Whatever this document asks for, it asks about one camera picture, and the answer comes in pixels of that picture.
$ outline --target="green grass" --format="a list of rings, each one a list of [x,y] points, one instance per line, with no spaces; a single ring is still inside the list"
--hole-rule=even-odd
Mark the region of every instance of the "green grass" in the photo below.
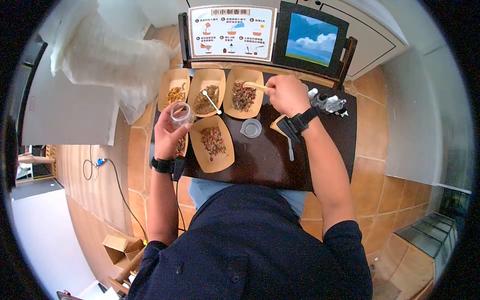
[[[315,60],[315,59],[312,59],[312,58],[307,57],[307,56],[292,54],[292,53],[288,53],[288,52],[285,54],[285,56],[288,56],[288,57],[291,57],[291,58],[294,58],[294,59],[299,59],[299,60],[306,60],[306,61],[309,61],[309,62],[313,62],[313,63],[319,64],[319,65],[328,67],[328,63],[324,63],[321,60]]]

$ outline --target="blue sky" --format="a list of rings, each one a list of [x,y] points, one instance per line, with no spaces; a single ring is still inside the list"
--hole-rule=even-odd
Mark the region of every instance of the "blue sky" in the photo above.
[[[292,13],[287,52],[329,63],[337,32],[329,23]]]

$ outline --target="dried flower petals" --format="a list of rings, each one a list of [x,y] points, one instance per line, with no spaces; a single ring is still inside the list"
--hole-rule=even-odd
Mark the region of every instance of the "dried flower petals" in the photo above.
[[[167,101],[165,102],[165,107],[170,105],[172,102],[181,101],[185,102],[185,86],[186,83],[183,83],[181,87],[173,87],[167,93]]]
[[[208,113],[214,112],[215,107],[208,101],[207,96],[202,94],[201,90],[198,93],[197,98],[195,99],[195,113],[197,115],[206,115]],[[207,95],[212,99],[212,102],[218,107],[218,96],[220,94],[220,89],[218,88],[218,85],[209,85],[205,88],[205,91],[207,91]]]
[[[187,137],[184,136],[181,138],[178,143],[177,143],[177,149],[175,149],[175,156],[174,158],[177,158],[179,156],[183,156],[183,153],[185,152],[185,142],[186,142]]]
[[[227,148],[223,143],[218,126],[204,128],[200,131],[200,134],[202,135],[202,143],[205,146],[205,150],[207,150],[210,155],[210,161],[213,160],[213,156],[227,153]]]
[[[244,83],[244,81],[237,81],[233,84],[232,104],[233,108],[239,111],[248,111],[257,92],[254,88],[243,87]]]

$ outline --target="painting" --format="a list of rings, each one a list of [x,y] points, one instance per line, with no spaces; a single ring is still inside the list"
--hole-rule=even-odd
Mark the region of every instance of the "painting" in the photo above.
[[[292,13],[285,55],[328,67],[337,32],[329,23]]]

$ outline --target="black picture frame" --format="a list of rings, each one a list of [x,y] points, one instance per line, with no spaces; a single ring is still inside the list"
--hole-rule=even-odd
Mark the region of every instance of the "black picture frame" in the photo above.
[[[333,48],[332,57],[328,67],[305,60],[291,58],[285,55],[287,52],[287,42],[288,35],[290,33],[290,21],[292,13],[311,17],[313,19],[317,19],[338,27],[335,46]],[[342,56],[343,46],[345,45],[345,41],[347,39],[348,26],[348,22],[325,12],[321,12],[303,5],[282,1],[280,3],[280,12],[278,16],[278,30],[273,53],[273,63],[310,71],[317,74],[324,74],[329,77],[336,77],[338,71],[340,70],[340,57]]]

